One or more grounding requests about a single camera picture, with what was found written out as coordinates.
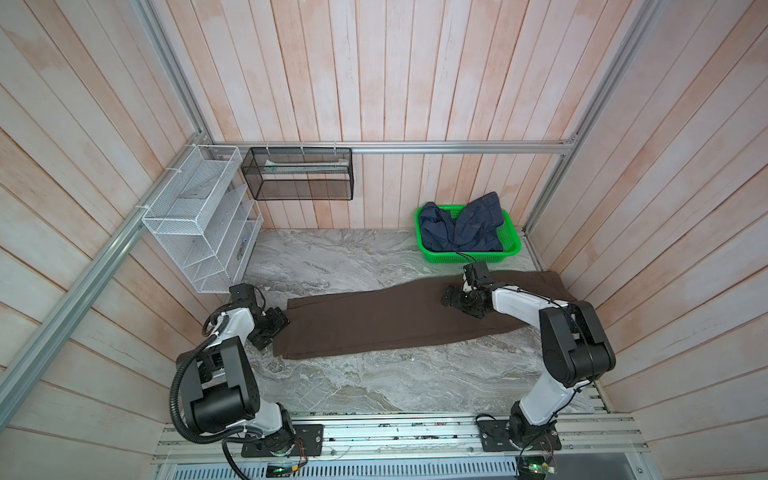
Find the brown trousers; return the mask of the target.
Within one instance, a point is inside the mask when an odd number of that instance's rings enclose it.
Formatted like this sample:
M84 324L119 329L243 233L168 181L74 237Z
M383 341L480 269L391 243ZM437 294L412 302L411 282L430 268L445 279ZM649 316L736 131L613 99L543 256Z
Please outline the brown trousers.
M455 343L526 326L489 310L477 318L441 303L460 275L422 278L392 287L287 302L289 325L273 340L276 357L304 360Z

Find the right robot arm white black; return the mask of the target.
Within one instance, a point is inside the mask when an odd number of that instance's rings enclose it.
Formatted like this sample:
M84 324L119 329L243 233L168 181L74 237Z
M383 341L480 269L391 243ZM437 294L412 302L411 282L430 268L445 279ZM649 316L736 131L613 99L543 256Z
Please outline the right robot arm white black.
M536 328L545 371L532 390L515 402L507 432L513 445L529 447L549 432L556 415L577 391L613 370L616 356L594 307L566 302L518 286L449 286L441 303L482 318L493 310Z

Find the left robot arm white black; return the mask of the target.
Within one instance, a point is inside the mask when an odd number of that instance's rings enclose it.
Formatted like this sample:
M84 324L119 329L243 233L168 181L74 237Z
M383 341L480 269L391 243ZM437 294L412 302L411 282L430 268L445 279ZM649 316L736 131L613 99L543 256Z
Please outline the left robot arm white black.
M169 412L185 440L233 438L275 456L293 448L296 433L287 410L261 398L248 362L244 342L254 329L249 308L223 307L204 324L204 341L177 358Z

